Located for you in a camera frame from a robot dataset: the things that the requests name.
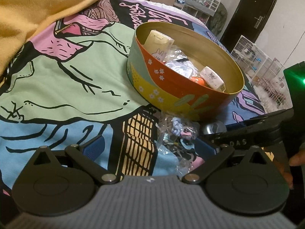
yellow cloth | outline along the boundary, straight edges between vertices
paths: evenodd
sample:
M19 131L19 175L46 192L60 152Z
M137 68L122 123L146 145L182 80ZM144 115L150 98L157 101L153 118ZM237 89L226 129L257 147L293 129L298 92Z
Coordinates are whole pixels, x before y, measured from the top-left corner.
M0 76L30 37L97 0L0 0Z

colorful printed blanket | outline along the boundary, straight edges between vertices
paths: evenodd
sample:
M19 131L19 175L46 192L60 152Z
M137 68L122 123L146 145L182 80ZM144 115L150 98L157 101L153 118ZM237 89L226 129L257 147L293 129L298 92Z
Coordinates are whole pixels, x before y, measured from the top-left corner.
M98 134L105 145L96 162L109 171L176 173L177 156L156 149L158 110L136 92L126 74L134 29L149 21L187 27L223 47L187 16L146 1L100 0L51 24L20 49L0 87L1 196L11 194L39 146L62 150ZM246 82L218 119L233 124L261 114L263 107ZM189 156L196 157L195 152Z

person's hand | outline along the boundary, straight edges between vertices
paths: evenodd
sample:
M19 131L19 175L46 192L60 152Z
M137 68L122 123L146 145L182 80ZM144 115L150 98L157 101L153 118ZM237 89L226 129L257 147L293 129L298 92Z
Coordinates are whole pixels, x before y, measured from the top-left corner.
M282 174L282 176L288 183L289 188L293 189L292 175L290 173L285 172L284 165L282 163L278 162L276 159L273 159L272 162L278 168L279 172ZM300 166L300 165L304 165L304 164L305 164L305 150L299 151L296 155L294 155L293 157L291 157L289 159L290 166Z

pet cage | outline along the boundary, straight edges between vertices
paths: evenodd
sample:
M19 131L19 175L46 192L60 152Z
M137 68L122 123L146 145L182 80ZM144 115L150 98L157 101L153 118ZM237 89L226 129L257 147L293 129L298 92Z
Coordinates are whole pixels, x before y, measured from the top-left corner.
M292 107L283 73L285 67L277 59L269 58L244 36L240 37L231 55L254 86L266 113Z

gray ribbed surface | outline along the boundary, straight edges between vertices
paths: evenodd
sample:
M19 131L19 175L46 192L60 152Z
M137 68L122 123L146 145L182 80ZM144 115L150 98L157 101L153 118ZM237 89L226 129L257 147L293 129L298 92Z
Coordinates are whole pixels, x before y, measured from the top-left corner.
M41 218L22 214L8 229L293 229L281 213L253 218L227 213L212 204L197 185L176 176L125 177L103 186L80 210Z

